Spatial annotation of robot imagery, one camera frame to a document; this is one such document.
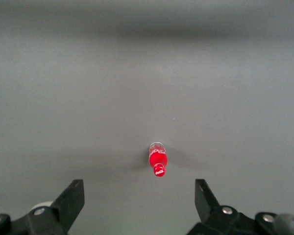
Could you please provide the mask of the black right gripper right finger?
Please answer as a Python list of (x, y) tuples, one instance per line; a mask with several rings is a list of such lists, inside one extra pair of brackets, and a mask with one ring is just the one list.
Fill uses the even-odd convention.
[(195, 207), (200, 218), (189, 235), (294, 235), (294, 215), (259, 212), (249, 218), (220, 205), (204, 179), (195, 180)]

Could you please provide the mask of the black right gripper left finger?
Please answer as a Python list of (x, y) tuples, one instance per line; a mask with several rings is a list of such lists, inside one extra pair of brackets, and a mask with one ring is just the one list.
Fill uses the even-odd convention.
[(1, 213), (0, 235), (67, 235), (84, 203), (84, 182), (73, 180), (50, 205), (35, 206), (13, 221)]

